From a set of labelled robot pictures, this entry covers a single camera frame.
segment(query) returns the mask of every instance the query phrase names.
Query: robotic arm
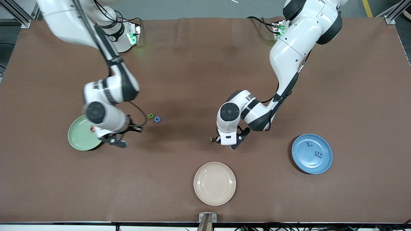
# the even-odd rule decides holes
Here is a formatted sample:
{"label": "robotic arm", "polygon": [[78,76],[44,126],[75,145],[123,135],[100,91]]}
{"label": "robotic arm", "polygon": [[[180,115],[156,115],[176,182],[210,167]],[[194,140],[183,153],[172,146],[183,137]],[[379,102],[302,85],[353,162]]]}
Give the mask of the robotic arm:
{"label": "robotic arm", "polygon": [[118,52],[126,52],[137,45],[141,25],[123,21],[116,12],[108,7],[119,0],[81,0],[81,6],[87,15],[103,29]]}
{"label": "robotic arm", "polygon": [[[342,27],[337,9],[347,0],[287,0],[283,13],[286,28],[270,51],[270,63],[278,78],[274,96],[265,106],[247,90],[234,92],[217,113],[216,142],[236,149],[250,130],[268,131],[278,109],[291,94],[301,68],[299,65],[316,43],[326,44]],[[238,124],[244,120],[249,128]]]}
{"label": "robotic arm", "polygon": [[105,58],[110,74],[85,85],[83,113],[95,125],[99,139],[120,148],[127,147],[127,142],[115,135],[129,130],[141,132],[142,127],[133,124],[130,117],[115,105],[136,98],[140,91],[137,80],[109,36],[91,23],[80,0],[38,0],[38,3],[48,27],[56,37],[71,44],[97,48]]}

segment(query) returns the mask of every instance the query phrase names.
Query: brown tablecloth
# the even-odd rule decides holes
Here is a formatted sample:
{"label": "brown tablecloth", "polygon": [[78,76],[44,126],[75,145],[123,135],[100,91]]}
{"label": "brown tablecloth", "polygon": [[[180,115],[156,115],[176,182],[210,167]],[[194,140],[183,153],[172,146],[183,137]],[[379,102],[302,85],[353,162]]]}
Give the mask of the brown tablecloth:
{"label": "brown tablecloth", "polygon": [[[411,215],[411,69],[395,26],[344,18],[316,45],[271,131],[236,151],[210,143],[216,114],[234,91],[270,98],[273,37],[250,19],[145,21],[143,46],[123,54],[140,83],[135,103],[152,120],[130,147],[81,152],[67,141],[83,86],[107,75],[99,51],[67,44],[43,21],[20,33],[0,85],[0,221],[403,222]],[[137,122],[131,105],[119,106]],[[334,161],[298,170],[293,140],[325,138]],[[222,206],[203,204],[193,178],[207,162],[234,172]]]}

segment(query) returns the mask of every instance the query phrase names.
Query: metal frame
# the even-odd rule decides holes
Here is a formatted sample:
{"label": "metal frame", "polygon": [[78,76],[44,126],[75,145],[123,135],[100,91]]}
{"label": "metal frame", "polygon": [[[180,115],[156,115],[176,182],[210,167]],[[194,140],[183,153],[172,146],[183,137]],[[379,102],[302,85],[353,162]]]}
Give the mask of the metal frame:
{"label": "metal frame", "polygon": [[[212,224],[214,229],[238,229],[244,226],[254,227],[258,230],[261,228],[280,228],[284,227],[284,225],[292,225],[292,227],[299,228],[299,230],[303,230],[303,228],[316,228],[315,231],[321,231],[323,229],[321,226],[335,226],[337,228],[347,228],[350,226],[351,228],[358,229],[359,231],[379,231],[376,225],[392,228],[393,230],[406,230],[411,231],[411,224],[409,223],[410,220],[406,221],[405,223],[356,223],[356,222],[327,222],[327,223],[317,223],[317,222],[220,222],[220,223],[212,223],[210,221],[210,217],[212,217],[212,213],[208,213],[208,216],[204,217],[204,223]],[[69,227],[76,227],[76,226],[110,226],[113,227],[113,230],[122,230],[123,227],[127,226],[134,226],[134,227],[142,227],[143,230],[148,230],[150,227],[158,227],[158,228],[171,228],[171,230],[178,230],[178,231],[185,231],[184,228],[190,230],[195,230],[195,228],[199,227],[200,224],[198,222],[0,222],[0,230],[2,229],[3,225],[13,225],[22,227],[20,230],[24,229],[25,226],[29,227],[30,230],[34,230],[35,227],[38,230],[51,230],[51,227],[54,226],[67,226]]]}
{"label": "metal frame", "polygon": [[1,80],[2,80],[5,72],[6,72],[6,68],[4,68],[2,65],[0,65],[0,83],[1,83]]}
{"label": "metal frame", "polygon": [[21,28],[29,28],[31,20],[35,20],[39,16],[40,8],[36,3],[33,12],[28,14],[18,3],[14,0],[0,0],[2,5],[15,19],[1,20],[1,24],[16,24],[21,23]]}
{"label": "metal frame", "polygon": [[200,214],[200,224],[197,228],[197,231],[212,231],[212,213],[202,213]]}
{"label": "metal frame", "polygon": [[392,6],[388,10],[382,12],[378,16],[382,16],[387,11],[391,10],[387,15],[384,15],[384,19],[387,24],[395,24],[395,19],[411,5],[411,0],[401,0],[398,4]]}

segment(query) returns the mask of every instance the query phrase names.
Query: blue plate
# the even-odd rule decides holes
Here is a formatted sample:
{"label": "blue plate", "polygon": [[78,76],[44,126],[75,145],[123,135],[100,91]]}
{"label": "blue plate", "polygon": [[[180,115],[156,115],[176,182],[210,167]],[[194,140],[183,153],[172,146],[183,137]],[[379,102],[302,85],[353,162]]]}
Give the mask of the blue plate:
{"label": "blue plate", "polygon": [[320,174],[327,171],[332,163],[330,145],[314,134],[299,136],[291,149],[294,162],[306,173]]}

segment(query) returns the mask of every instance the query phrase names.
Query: cable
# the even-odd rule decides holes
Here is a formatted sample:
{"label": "cable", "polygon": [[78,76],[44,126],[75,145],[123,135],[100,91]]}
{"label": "cable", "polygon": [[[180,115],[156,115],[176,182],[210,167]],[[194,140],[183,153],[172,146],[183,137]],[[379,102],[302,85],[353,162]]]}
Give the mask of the cable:
{"label": "cable", "polygon": [[359,230],[361,227],[363,227],[365,224],[362,224],[360,227],[356,228],[356,230]]}
{"label": "cable", "polygon": [[307,55],[307,57],[305,57],[304,62],[306,62],[306,61],[307,61],[307,59],[308,59],[309,55],[311,54],[311,51],[312,51],[312,49],[308,52],[308,55]]}
{"label": "cable", "polygon": [[264,21],[264,18],[262,17],[261,20],[263,20],[264,26],[266,26],[267,30],[270,31],[273,34],[279,35],[281,34],[280,32],[272,31],[268,28],[266,21]]}
{"label": "cable", "polygon": [[131,103],[131,105],[133,105],[135,108],[137,108],[137,109],[141,112],[141,114],[143,114],[143,116],[144,116],[144,123],[141,124],[141,125],[137,125],[137,126],[140,126],[140,127],[144,126],[144,125],[147,123],[147,121],[148,121],[147,115],[144,113],[144,111],[143,111],[141,108],[139,108],[139,107],[138,107],[137,105],[135,105],[133,102],[131,102],[131,101],[128,101],[128,102]]}
{"label": "cable", "polygon": [[322,228],[321,231],[346,231],[348,227],[337,228],[335,226],[316,225],[309,228],[308,230],[311,231],[314,228]]}
{"label": "cable", "polygon": [[271,116],[274,116],[274,115],[272,115],[272,112],[273,112],[274,110],[271,110],[270,111],[270,114],[268,114],[268,128],[265,130],[265,131],[269,131],[270,129],[271,129]]}
{"label": "cable", "polygon": [[271,101],[271,100],[272,100],[272,97],[270,99],[266,100],[266,101],[262,101],[262,103],[264,104],[264,103],[266,103],[268,101]]}
{"label": "cable", "polygon": [[259,19],[257,17],[254,17],[254,16],[249,16],[247,18],[252,18],[252,19],[255,19],[255,20],[259,21],[260,23],[265,23],[266,25],[272,26],[272,23],[266,23],[266,22],[262,21],[261,19]]}
{"label": "cable", "polygon": [[[123,20],[123,21],[114,20],[114,19],[108,17],[108,16],[102,11],[102,9],[103,9],[106,13],[108,13],[107,10],[106,10],[97,0],[94,0],[94,3],[96,4],[96,6],[97,6],[97,8],[100,10],[100,12],[101,12],[106,18],[108,18],[109,20],[111,20],[111,21],[113,21],[113,22],[124,23],[124,22],[130,22],[130,21],[133,21],[133,20],[135,20],[135,19],[138,19],[138,20],[140,20],[140,24],[143,23],[143,20],[142,20],[141,18],[139,18],[139,17],[136,17],[136,18],[133,18],[133,19],[130,19],[130,20]],[[114,12],[119,13],[120,16],[121,16],[121,19],[124,19],[124,18],[123,18],[123,15],[122,15],[119,11],[115,10]]]}
{"label": "cable", "polygon": [[259,18],[257,18],[257,17],[254,17],[254,16],[250,16],[250,17],[247,17],[247,18],[255,19],[255,20],[257,20],[258,22],[264,24],[264,26],[266,26],[267,30],[270,31],[270,32],[273,33],[273,34],[276,34],[276,35],[279,35],[279,34],[280,34],[279,32],[272,31],[272,30],[270,30],[270,28],[268,28],[269,25],[272,26],[273,23],[278,23],[278,22],[280,22],[280,21],[276,21],[276,22],[273,22],[273,23],[270,24],[270,23],[266,23],[266,21],[264,21],[264,18],[263,18],[263,17],[262,17],[261,19],[259,19]]}

